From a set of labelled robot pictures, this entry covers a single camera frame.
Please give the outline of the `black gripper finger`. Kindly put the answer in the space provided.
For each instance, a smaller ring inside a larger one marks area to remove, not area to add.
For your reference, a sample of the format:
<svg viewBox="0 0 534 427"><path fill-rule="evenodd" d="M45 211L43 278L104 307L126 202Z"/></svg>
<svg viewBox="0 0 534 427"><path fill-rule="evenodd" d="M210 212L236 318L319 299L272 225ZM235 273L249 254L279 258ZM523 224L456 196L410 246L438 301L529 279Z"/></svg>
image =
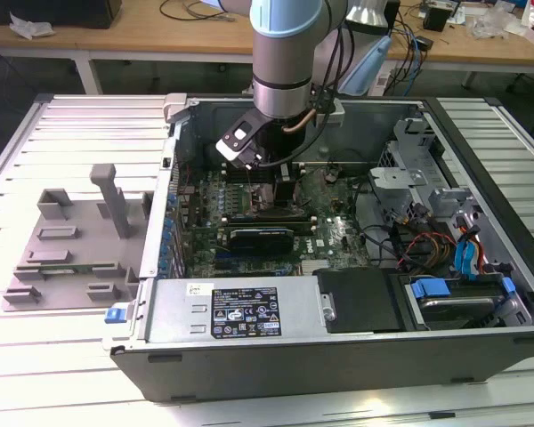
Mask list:
<svg viewBox="0 0 534 427"><path fill-rule="evenodd" d="M275 168L273 202L275 206L287 207L293 200L298 175L293 165L279 165Z"/></svg>

